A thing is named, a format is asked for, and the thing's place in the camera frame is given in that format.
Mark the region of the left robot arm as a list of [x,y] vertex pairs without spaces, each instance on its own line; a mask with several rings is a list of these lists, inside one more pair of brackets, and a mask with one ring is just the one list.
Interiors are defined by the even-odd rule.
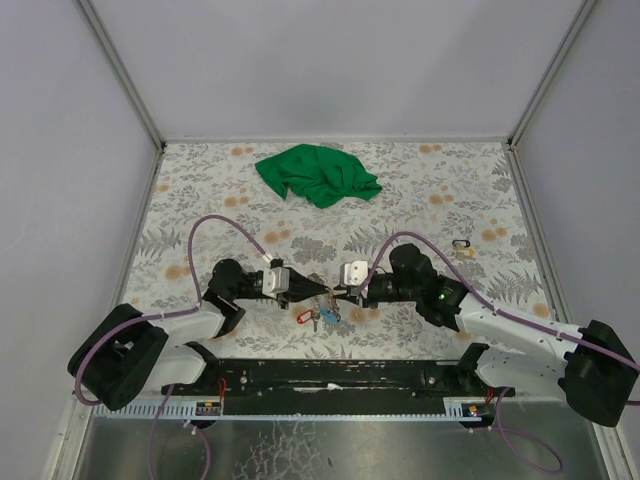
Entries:
[[195,346],[235,329],[246,314],[239,300],[274,300],[286,309],[327,292],[279,259],[256,272],[223,259],[192,307],[145,315],[128,303],[116,306],[68,363],[75,394],[85,405],[116,411],[142,392],[193,384],[207,365]]

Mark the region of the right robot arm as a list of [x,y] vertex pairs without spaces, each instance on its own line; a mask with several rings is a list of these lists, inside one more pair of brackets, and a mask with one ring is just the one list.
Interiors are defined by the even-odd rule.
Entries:
[[342,298],[363,308],[411,302],[431,325],[498,342],[472,349],[474,373],[487,386],[556,397],[593,423],[619,423],[639,366],[609,325],[593,320],[581,327],[517,313],[460,275],[439,273],[412,244],[394,248],[390,264],[388,273],[365,261],[343,264]]

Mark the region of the metal key organizer blue handle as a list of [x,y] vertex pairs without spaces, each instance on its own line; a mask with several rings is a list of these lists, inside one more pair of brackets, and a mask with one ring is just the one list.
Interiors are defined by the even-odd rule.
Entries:
[[[326,285],[326,281],[317,273],[310,274],[309,278]],[[339,312],[337,300],[332,296],[332,288],[328,287],[328,292],[326,294],[318,295],[308,300],[312,302],[312,310],[318,309],[320,311],[321,317],[319,323],[320,321],[324,321],[329,325],[337,325],[340,323],[341,314]]]

